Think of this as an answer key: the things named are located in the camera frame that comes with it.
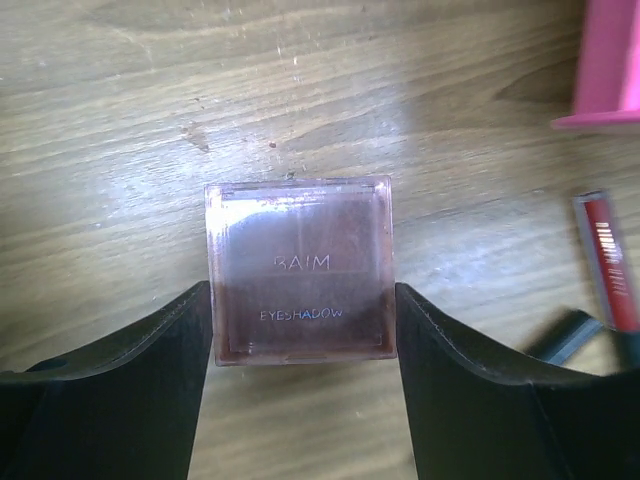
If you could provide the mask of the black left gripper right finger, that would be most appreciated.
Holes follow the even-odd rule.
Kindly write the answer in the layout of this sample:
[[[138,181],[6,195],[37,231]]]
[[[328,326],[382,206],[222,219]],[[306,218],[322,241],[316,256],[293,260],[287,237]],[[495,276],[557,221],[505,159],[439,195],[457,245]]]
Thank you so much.
[[[422,479],[635,479],[639,373],[513,350],[396,287],[397,350]]]

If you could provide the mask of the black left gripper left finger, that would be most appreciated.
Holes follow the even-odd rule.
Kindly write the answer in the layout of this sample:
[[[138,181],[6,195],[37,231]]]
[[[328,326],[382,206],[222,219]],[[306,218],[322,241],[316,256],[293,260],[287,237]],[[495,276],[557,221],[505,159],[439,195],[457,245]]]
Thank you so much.
[[[185,479],[212,343],[210,286],[1,374],[4,479]]]

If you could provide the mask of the brown square palette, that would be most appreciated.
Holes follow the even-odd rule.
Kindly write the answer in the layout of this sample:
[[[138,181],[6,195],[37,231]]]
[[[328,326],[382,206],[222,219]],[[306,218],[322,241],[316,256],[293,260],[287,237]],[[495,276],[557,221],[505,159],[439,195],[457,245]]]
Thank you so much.
[[[388,176],[209,184],[204,200],[217,365],[395,356]]]

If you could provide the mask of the pink drawer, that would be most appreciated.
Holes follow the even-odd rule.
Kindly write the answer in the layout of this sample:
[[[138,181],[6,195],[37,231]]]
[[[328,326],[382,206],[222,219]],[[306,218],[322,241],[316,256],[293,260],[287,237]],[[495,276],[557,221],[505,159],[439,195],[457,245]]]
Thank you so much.
[[[586,3],[571,114],[557,130],[639,131],[639,2]]]

